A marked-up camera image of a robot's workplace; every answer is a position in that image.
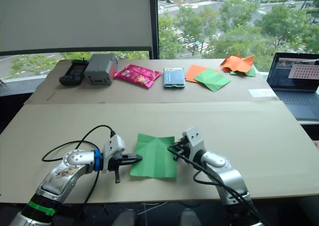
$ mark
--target gray box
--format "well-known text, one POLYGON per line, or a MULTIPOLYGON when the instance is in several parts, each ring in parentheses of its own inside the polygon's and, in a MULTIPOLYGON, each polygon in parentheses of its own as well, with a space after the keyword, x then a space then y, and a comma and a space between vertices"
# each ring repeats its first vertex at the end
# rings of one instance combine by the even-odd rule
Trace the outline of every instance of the gray box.
POLYGON ((118 70, 118 60, 114 54, 93 54, 84 76, 92 85, 110 85, 118 70))

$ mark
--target green band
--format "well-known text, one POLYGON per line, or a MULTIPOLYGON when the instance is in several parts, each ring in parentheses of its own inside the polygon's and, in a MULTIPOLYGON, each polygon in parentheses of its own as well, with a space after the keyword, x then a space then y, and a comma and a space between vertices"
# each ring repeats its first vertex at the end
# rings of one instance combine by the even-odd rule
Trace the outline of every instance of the green band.
POLYGON ((48 215, 48 216, 53 216, 53 215, 57 212, 57 210, 54 210, 54 209, 52 209, 52 208, 43 207, 43 206, 38 205, 38 204, 36 204, 36 203, 34 203, 34 202, 32 202, 32 201, 29 201, 28 205, 29 205, 30 207, 36 209, 36 210, 39 210, 39 211, 44 212, 44 213, 45 213, 46 215, 48 215))

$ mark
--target laptop screen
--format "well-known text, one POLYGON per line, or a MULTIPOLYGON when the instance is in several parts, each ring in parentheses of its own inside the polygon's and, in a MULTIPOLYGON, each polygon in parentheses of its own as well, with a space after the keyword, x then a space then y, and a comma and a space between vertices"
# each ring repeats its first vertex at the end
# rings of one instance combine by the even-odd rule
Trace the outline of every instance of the laptop screen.
POLYGON ((319 55, 276 53, 267 82, 273 89, 316 91, 319 55))

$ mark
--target laptop keyboard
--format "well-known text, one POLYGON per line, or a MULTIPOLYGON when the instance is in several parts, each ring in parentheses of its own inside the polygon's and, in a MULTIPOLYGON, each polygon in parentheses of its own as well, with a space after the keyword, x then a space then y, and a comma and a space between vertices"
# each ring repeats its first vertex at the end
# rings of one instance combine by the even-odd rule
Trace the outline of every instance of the laptop keyboard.
POLYGON ((319 97, 314 93, 276 91, 276 94, 285 103, 319 105, 319 97))

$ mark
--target table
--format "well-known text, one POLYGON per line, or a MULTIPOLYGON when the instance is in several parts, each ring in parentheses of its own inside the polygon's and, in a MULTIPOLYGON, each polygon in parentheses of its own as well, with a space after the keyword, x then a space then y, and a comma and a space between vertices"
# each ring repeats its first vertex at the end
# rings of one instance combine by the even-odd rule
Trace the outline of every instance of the table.
MULTIPOLYGON (((319 151, 278 100, 203 103, 27 104, 0 135, 0 202, 26 203, 58 162, 41 162, 48 150, 80 139, 91 128, 108 124, 133 152, 138 133, 181 137, 198 126, 208 151, 227 156, 253 198, 319 194, 319 151)), ((88 140, 100 148, 109 132, 99 129, 88 140)), ((55 156, 62 156, 69 149, 55 156)), ((218 199, 215 187, 192 181, 195 170, 178 162, 177 178, 129 176, 120 168, 101 174, 89 202, 147 202, 218 199)), ((81 177, 66 203, 82 203, 95 173, 81 177)))
MULTIPOLYGON (((194 60, 121 60, 119 70, 127 64, 136 64, 150 69, 162 71, 164 67, 183 67, 185 72, 192 64, 198 64, 215 69, 220 68, 223 59, 194 60)), ((81 85, 65 87, 59 83, 59 77, 64 75, 71 65, 70 60, 61 60, 48 74, 26 104, 64 104, 64 103, 185 103, 185 102, 220 102, 220 101, 250 101, 260 100, 252 97, 248 89, 270 89, 266 80, 259 74, 256 77, 230 75, 221 70, 231 80, 217 92, 212 93, 204 86, 186 82, 183 90, 163 88, 160 77, 150 89, 132 85, 121 80, 114 80, 111 86, 90 85, 85 80, 81 85)))

